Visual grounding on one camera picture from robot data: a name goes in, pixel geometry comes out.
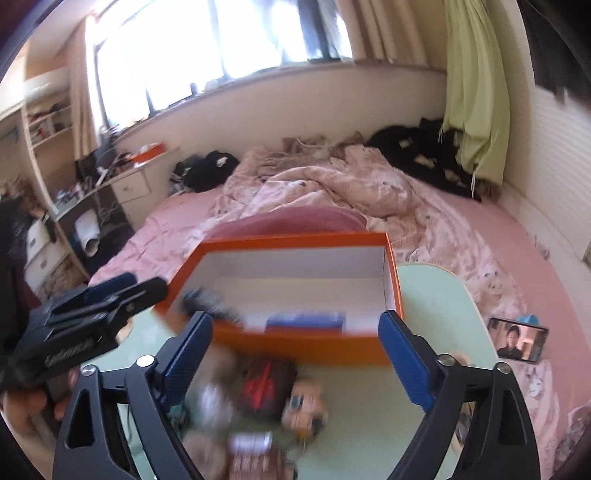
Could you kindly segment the left hand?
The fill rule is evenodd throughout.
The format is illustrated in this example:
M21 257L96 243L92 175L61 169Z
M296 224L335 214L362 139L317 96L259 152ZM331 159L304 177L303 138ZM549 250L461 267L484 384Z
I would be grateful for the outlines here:
M68 374L69 391L76 385L80 376L79 367ZM67 393L55 404L53 414L55 420L62 420L69 404L71 393ZM21 436L32 436L36 430L31 419L40 414L47 404L47 396L39 389L6 391L2 396L2 412L13 433Z

